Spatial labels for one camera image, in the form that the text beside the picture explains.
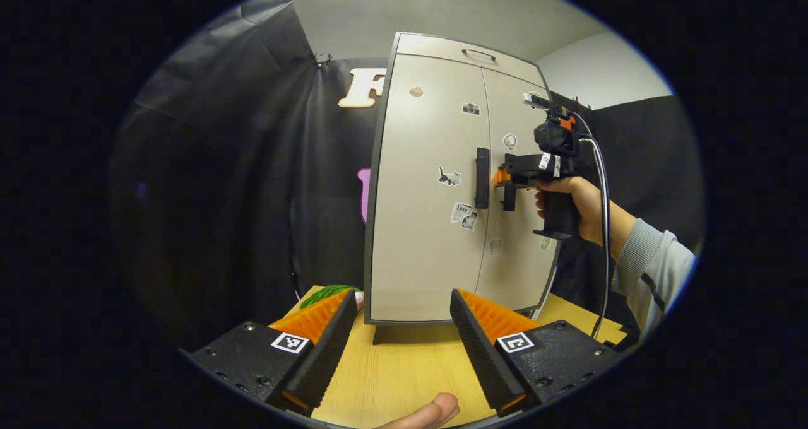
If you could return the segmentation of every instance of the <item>white cabinet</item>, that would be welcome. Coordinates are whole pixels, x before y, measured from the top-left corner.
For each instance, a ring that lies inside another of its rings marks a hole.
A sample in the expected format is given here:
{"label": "white cabinet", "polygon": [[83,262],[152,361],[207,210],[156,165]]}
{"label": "white cabinet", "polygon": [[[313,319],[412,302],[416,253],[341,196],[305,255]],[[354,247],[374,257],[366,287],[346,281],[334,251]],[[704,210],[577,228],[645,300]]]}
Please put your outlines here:
{"label": "white cabinet", "polygon": [[[533,128],[545,113],[523,93],[547,98],[531,82],[541,80],[535,65],[495,50],[396,34],[372,164],[366,322],[451,322],[453,288],[511,309],[540,306],[557,242],[533,233],[543,227],[533,191],[518,191],[516,211],[503,211],[493,178],[505,153],[540,152]],[[490,150],[488,208],[474,208],[477,148]]]}

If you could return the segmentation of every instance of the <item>tabletop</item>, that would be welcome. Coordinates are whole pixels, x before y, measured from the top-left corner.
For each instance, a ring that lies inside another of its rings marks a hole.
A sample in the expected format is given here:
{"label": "tabletop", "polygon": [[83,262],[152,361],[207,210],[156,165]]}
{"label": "tabletop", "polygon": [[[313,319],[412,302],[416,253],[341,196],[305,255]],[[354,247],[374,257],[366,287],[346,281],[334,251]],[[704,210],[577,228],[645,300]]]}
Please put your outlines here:
{"label": "tabletop", "polygon": [[[322,287],[312,286],[300,302]],[[297,302],[288,314],[297,311]],[[357,314],[351,335],[320,407],[311,417],[340,426],[372,428],[396,420],[433,400],[438,392],[456,395],[460,412],[446,427],[495,415],[465,353],[456,326],[385,326],[373,345],[376,326]],[[537,322],[566,320],[584,333],[597,314],[549,294]],[[597,340],[620,343],[622,325],[604,319]]]}

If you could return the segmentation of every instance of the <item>black cable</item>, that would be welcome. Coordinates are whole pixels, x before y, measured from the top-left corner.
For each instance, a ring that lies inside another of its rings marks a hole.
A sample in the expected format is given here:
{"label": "black cable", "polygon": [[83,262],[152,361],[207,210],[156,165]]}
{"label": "black cable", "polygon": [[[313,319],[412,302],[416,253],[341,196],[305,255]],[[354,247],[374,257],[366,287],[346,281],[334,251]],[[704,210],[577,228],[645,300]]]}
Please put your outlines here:
{"label": "black cable", "polygon": [[601,224],[601,234],[603,235],[603,253],[606,255],[606,280],[604,282],[604,289],[603,289],[603,302],[600,305],[600,314],[598,314],[598,320],[595,322],[595,327],[592,329],[592,337],[595,338],[600,332],[600,325],[603,323],[603,318],[606,315],[606,305],[609,302],[609,287],[610,281],[609,279],[609,259],[610,259],[610,252],[609,252],[609,186],[606,183],[606,168],[603,165],[603,155],[600,153],[600,147],[598,147],[598,143],[595,141],[595,138],[592,137],[592,131],[589,130],[588,124],[586,121],[577,113],[570,112],[572,115],[575,115],[577,119],[579,119],[583,127],[586,128],[586,135],[580,135],[579,141],[580,142],[588,142],[592,145],[592,151],[595,154],[595,167],[597,167],[598,171],[598,179],[600,179],[600,224]]}

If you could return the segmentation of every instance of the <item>pink object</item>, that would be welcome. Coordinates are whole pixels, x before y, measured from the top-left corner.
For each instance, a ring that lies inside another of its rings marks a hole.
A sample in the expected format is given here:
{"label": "pink object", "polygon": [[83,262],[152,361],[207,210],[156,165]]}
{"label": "pink object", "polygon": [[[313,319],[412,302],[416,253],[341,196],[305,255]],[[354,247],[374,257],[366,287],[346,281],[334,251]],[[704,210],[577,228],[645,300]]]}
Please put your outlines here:
{"label": "pink object", "polygon": [[370,168],[362,168],[356,173],[362,182],[362,221],[367,224],[367,198],[370,196]]}

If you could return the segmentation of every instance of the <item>gray sleeve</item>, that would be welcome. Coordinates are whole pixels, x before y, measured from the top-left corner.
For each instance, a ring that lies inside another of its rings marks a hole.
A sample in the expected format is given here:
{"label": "gray sleeve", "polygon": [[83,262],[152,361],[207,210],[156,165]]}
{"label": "gray sleeve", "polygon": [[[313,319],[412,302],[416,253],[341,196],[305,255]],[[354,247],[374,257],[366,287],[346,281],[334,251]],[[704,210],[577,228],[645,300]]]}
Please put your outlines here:
{"label": "gray sleeve", "polygon": [[696,256],[670,231],[659,232],[642,219],[634,223],[617,259],[612,290],[626,296],[641,340],[669,311],[695,260]]}

